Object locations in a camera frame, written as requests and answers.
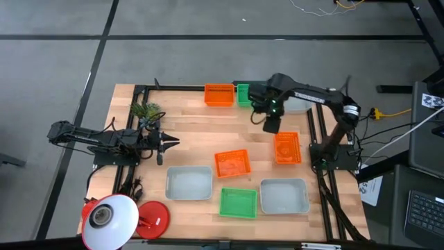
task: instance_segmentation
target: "keyboard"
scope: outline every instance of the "keyboard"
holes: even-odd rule
[[[411,190],[404,234],[433,249],[444,244],[444,199]]]

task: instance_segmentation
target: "desk lamp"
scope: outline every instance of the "desk lamp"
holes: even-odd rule
[[[146,239],[161,236],[169,225],[167,207],[149,201],[137,209],[136,203],[122,194],[91,200],[82,211],[82,240],[88,249],[119,249],[134,232]]]

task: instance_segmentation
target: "yellow cable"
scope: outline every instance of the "yellow cable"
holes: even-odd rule
[[[337,3],[340,7],[342,7],[342,8],[355,8],[358,4],[363,3],[364,1],[365,1],[365,0],[361,0],[361,1],[358,2],[358,3],[355,3],[353,6],[344,6],[344,5],[342,5],[341,2],[339,2],[339,0],[336,0],[336,3]]]
[[[411,108],[409,108],[408,110],[404,110],[404,111],[401,111],[401,112],[397,112],[397,113],[395,113],[395,114],[391,114],[391,115],[385,115],[385,114],[382,114],[382,117],[395,117],[395,116],[397,116],[397,115],[402,115],[402,114],[405,114],[405,113],[410,112],[410,111],[411,111]]]

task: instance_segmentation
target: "green leaves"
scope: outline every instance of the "green leaves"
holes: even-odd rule
[[[134,116],[137,116],[139,119],[149,119],[150,117],[155,118],[152,116],[159,113],[160,111],[160,106],[156,103],[131,104],[131,113]]]

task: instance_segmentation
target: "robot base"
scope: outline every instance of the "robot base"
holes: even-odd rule
[[[310,144],[310,159],[315,169],[322,170],[358,170],[357,157],[349,156],[348,151],[354,150],[352,145],[339,145],[338,155],[334,162],[323,164],[321,160],[321,145]]]

